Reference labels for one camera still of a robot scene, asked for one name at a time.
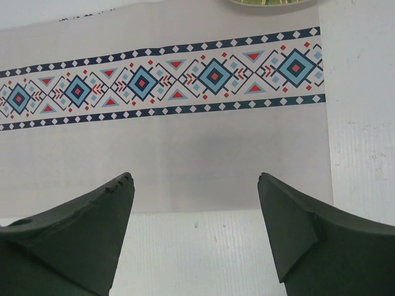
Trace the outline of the patterned white placemat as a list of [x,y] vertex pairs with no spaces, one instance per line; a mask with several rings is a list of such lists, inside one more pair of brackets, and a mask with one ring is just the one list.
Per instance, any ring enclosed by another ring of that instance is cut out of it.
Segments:
[[161,1],[1,32],[1,216],[131,173],[137,212],[332,203],[317,1]]

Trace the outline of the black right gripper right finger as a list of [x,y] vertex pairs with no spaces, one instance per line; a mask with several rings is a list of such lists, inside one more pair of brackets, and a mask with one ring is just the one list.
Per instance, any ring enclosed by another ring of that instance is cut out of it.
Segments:
[[268,173],[257,188],[287,295],[394,295],[394,226],[340,210]]

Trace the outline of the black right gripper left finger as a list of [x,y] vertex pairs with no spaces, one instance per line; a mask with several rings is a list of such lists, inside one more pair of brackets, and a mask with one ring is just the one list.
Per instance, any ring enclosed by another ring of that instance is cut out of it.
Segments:
[[1,295],[109,295],[134,195],[125,172],[1,227]]

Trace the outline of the yellow woven pattern plate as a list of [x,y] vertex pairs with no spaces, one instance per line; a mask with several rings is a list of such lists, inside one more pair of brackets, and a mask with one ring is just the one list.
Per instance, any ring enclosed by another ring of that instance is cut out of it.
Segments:
[[242,6],[251,7],[278,7],[278,6],[290,6],[294,4],[301,4],[309,2],[309,0],[230,0],[233,3]]

